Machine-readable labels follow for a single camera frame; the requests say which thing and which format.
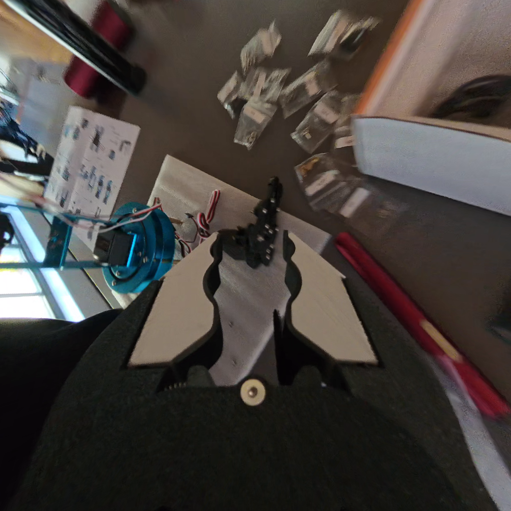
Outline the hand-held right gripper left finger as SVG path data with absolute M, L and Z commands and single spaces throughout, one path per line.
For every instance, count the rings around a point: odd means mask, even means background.
M 128 367 L 185 361 L 219 333 L 219 354 L 207 364 L 211 367 L 216 363 L 223 345 L 215 300 L 222 258 L 220 233 L 214 233 L 163 277 Z

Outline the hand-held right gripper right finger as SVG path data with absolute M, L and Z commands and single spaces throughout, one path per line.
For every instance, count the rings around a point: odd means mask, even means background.
M 334 362 L 378 365 L 379 359 L 344 284 L 344 275 L 285 231 L 286 321 L 297 337 Z

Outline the black servo claw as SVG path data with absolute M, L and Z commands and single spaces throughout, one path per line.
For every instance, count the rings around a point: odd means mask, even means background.
M 278 177 L 272 177 L 266 197 L 252 211 L 255 221 L 245 227 L 219 231 L 223 251 L 235 260 L 244 261 L 252 269 L 268 266 L 278 234 L 277 215 L 282 196 L 282 183 Z

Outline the white foam mat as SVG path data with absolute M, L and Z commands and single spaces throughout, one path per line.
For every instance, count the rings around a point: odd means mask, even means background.
M 204 212 L 212 191 L 221 192 L 211 232 L 244 227 L 255 222 L 259 202 L 221 180 L 175 157 L 166 155 L 149 202 L 162 201 L 163 211 L 175 219 Z M 322 253 L 330 235 L 290 214 L 278 213 L 275 254 L 269 266 L 251 269 L 224 254 L 219 266 L 221 285 L 215 293 L 223 331 L 223 351 L 210 374 L 218 386 L 233 386 L 252 372 L 273 339 L 273 311 L 284 314 L 289 291 L 284 284 L 283 231 L 288 230 L 315 252 Z

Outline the red electric screwdriver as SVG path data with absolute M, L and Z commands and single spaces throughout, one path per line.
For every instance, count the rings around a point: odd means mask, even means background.
M 488 418 L 510 417 L 510 404 L 474 364 L 433 324 L 398 283 L 349 233 L 335 238 L 337 250 L 380 298 L 418 345 L 441 366 Z

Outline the person's black clothing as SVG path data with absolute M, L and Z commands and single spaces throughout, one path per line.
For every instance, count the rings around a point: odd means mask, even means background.
M 77 323 L 1 319 L 1 510 L 17 492 L 62 385 L 121 311 L 107 310 Z

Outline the printed instruction sheet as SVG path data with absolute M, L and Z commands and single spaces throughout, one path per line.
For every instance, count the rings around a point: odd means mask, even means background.
M 108 219 L 140 127 L 83 107 L 69 108 L 44 191 L 51 207 Z

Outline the large white cardboard box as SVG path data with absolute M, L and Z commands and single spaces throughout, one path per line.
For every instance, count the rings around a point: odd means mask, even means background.
M 510 216 L 510 1 L 411 1 L 352 127 L 364 174 Z

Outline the pile of clear parts bags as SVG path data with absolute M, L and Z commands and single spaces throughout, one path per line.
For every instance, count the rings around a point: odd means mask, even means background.
M 335 62 L 351 60 L 380 23 L 375 16 L 335 11 L 308 52 L 315 63 L 288 84 L 291 68 L 261 66 L 282 41 L 276 21 L 258 29 L 241 49 L 241 71 L 235 71 L 217 93 L 230 118 L 238 120 L 233 142 L 252 150 L 279 108 L 287 119 L 311 105 L 291 138 L 308 154 L 314 153 L 341 125 L 349 124 L 359 99 L 357 94 L 337 89 Z

